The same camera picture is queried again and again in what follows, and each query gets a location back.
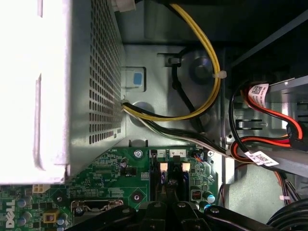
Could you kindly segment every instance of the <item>white label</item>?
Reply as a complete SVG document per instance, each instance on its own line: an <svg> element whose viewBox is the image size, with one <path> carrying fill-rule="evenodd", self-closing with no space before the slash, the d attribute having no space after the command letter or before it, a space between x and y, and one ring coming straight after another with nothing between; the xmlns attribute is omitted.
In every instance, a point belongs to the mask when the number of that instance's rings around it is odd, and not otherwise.
<svg viewBox="0 0 308 231"><path fill-rule="evenodd" d="M283 195L280 195L279 196L279 199L284 201L284 200L290 200L291 198L289 196L283 196Z"/></svg>
<svg viewBox="0 0 308 231"><path fill-rule="evenodd" d="M262 165L263 163L258 160L256 157L254 157L254 155L250 152L246 152L244 153L249 159L251 159L253 162L255 162L257 165Z"/></svg>
<svg viewBox="0 0 308 231"><path fill-rule="evenodd" d="M277 161L273 160L272 158L270 158L268 155L266 155L262 151L255 152L252 155L255 158L257 158L259 161L261 161L267 167L279 164Z"/></svg>
<svg viewBox="0 0 308 231"><path fill-rule="evenodd" d="M179 155L181 158L186 157L186 149L170 149L170 157Z"/></svg>
<svg viewBox="0 0 308 231"><path fill-rule="evenodd" d="M268 89L269 89L268 83L255 85L249 90L248 96L250 96L252 100L256 102L256 104L258 104L259 106L266 107L265 96Z"/></svg>
<svg viewBox="0 0 308 231"><path fill-rule="evenodd" d="M165 149L157 150L157 158L165 158L165 157L166 157L166 150Z"/></svg>

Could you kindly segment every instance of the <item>connector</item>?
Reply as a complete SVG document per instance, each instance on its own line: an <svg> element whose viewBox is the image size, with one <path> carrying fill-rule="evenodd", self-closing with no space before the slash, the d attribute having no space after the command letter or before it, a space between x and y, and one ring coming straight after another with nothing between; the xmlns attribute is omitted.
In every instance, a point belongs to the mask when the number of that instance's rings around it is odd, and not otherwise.
<svg viewBox="0 0 308 231"><path fill-rule="evenodd" d="M45 193L48 189L50 189L50 184L32 185L32 193Z"/></svg>
<svg viewBox="0 0 308 231"><path fill-rule="evenodd" d="M298 122L303 130L303 139L299 140L297 129L292 124L287 124L287 133L290 141L290 145L292 148L301 150L304 152L308 152L308 133L307 127L304 123Z"/></svg>

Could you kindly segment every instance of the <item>screw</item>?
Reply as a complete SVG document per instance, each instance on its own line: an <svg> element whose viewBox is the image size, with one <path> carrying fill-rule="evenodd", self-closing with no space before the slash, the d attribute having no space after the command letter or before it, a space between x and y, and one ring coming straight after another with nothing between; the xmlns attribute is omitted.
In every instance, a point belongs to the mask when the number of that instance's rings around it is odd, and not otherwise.
<svg viewBox="0 0 308 231"><path fill-rule="evenodd" d="M176 183L177 183L177 181L176 181L175 179L169 180L169 184L170 184L170 185L173 185L173 184L176 184Z"/></svg>
<svg viewBox="0 0 308 231"><path fill-rule="evenodd" d="M77 214L82 214L82 213L83 213L83 209L82 209L81 207L77 207L77 208L75 209L75 212L76 212Z"/></svg>
<svg viewBox="0 0 308 231"><path fill-rule="evenodd" d="M128 208L123 209L123 210L122 210L122 213L129 213L129 209L128 209Z"/></svg>
<svg viewBox="0 0 308 231"><path fill-rule="evenodd" d="M218 208L211 208L210 211L211 211L212 213L219 213Z"/></svg>
<svg viewBox="0 0 308 231"><path fill-rule="evenodd" d="M134 156L137 157L137 158L141 158L143 155L142 151L141 150L136 150L134 151Z"/></svg>
<svg viewBox="0 0 308 231"><path fill-rule="evenodd" d="M185 203L178 203L178 207L180 207L180 208L184 208L186 205L185 205Z"/></svg>
<svg viewBox="0 0 308 231"><path fill-rule="evenodd" d="M212 157L213 155L214 155L214 152L213 152L213 151L208 151L208 152L207 152L207 156Z"/></svg>

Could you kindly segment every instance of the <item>ventilation holes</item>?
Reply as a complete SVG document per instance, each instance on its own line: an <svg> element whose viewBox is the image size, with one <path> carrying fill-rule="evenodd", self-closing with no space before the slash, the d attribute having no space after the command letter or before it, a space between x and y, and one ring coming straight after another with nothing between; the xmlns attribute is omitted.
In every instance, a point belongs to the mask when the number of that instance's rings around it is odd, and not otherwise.
<svg viewBox="0 0 308 231"><path fill-rule="evenodd" d="M107 1L91 0L89 144L121 133L121 44Z"/></svg>

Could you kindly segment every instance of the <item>gray metal panel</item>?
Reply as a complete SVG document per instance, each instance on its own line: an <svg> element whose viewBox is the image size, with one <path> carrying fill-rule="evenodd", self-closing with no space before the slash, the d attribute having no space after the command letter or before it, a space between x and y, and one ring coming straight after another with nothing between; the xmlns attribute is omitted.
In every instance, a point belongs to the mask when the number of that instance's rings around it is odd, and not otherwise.
<svg viewBox="0 0 308 231"><path fill-rule="evenodd" d="M300 103L308 101L308 76L274 84L266 95L268 102Z"/></svg>
<svg viewBox="0 0 308 231"><path fill-rule="evenodd" d="M70 175L125 136L124 49L109 1L73 1Z"/></svg>

